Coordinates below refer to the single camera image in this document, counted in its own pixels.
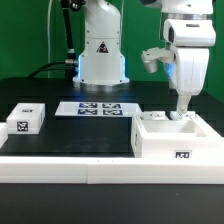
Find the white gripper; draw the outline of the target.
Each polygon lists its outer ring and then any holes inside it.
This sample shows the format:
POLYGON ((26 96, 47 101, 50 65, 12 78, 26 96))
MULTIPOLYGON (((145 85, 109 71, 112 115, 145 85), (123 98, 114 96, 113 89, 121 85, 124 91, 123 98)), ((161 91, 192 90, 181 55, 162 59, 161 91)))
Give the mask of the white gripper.
POLYGON ((216 33, 211 20, 166 19, 163 38, 174 54, 164 68, 179 94, 176 112, 182 116, 191 100, 187 95, 198 95, 203 88, 216 33))

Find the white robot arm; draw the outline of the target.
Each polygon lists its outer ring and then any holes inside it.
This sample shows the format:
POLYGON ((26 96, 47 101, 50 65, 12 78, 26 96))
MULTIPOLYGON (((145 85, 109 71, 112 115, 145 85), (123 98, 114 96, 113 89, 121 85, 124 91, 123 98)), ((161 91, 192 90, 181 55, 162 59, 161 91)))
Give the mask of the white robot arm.
MULTIPOLYGON (((216 33, 211 16, 213 0, 139 0, 140 4, 161 10, 159 39, 141 54, 149 73, 164 65, 170 87, 178 94, 176 112, 183 115, 193 96, 202 91, 209 61, 209 48, 216 33)), ((121 53, 122 18, 107 0, 60 0, 68 41, 72 72, 70 79, 79 88, 107 90, 127 85, 125 57, 121 53), (85 47, 77 55, 73 48, 70 11, 84 11, 85 47)))

